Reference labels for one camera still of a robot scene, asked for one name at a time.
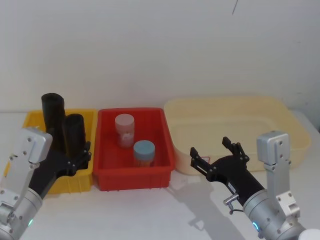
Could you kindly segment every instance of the black foam tube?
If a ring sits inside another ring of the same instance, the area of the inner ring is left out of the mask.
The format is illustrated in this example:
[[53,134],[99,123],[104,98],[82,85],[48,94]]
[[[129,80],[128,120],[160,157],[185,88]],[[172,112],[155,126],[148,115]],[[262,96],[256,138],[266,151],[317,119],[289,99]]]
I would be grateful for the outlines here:
[[63,121],[62,130],[67,156],[71,159],[78,157],[84,151],[86,144],[84,117],[81,114],[68,115]]
[[66,117],[65,101],[56,93],[47,93],[41,97],[45,131],[52,135],[51,149],[66,153],[62,123]]

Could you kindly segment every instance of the plastic jar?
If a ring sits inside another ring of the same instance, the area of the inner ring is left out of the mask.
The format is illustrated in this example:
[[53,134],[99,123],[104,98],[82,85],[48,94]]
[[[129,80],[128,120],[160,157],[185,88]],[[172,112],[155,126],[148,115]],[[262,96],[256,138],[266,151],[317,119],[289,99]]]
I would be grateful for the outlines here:
[[120,114],[115,118],[115,129],[118,133],[118,144],[129,148],[134,144],[135,119],[130,114]]
[[156,154],[156,147],[148,140],[137,141],[133,146],[135,165],[137,167],[150,167]]

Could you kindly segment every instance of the red plastic bin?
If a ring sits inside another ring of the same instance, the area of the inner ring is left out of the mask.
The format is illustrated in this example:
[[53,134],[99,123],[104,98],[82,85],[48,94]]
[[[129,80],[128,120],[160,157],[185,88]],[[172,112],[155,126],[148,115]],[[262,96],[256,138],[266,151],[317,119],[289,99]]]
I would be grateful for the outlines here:
[[[154,166],[135,167],[133,147],[118,146],[115,118],[134,117],[134,141],[155,145]],[[175,152],[161,108],[112,108],[98,112],[93,174],[101,191],[166,188],[175,168]]]

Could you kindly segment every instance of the table surface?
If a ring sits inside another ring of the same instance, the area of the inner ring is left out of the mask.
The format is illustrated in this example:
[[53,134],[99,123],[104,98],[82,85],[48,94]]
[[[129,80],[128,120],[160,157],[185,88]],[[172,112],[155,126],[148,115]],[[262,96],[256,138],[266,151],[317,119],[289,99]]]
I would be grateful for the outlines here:
[[[320,134],[300,112],[312,145],[303,163],[290,171],[292,193],[306,228],[320,229]],[[0,113],[0,170],[7,163],[25,113]],[[253,174],[266,187],[266,173]],[[168,188],[48,195],[21,240],[257,240],[242,212],[229,215],[221,183],[173,171]],[[240,209],[239,203],[234,207]]]

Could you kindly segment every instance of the pink lid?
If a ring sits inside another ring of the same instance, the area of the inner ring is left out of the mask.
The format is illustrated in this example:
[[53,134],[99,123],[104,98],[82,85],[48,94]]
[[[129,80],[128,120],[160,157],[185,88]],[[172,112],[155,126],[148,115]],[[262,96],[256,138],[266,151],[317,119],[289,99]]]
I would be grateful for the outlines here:
[[115,128],[118,132],[132,131],[135,128],[135,118],[130,114],[120,114],[115,117]]

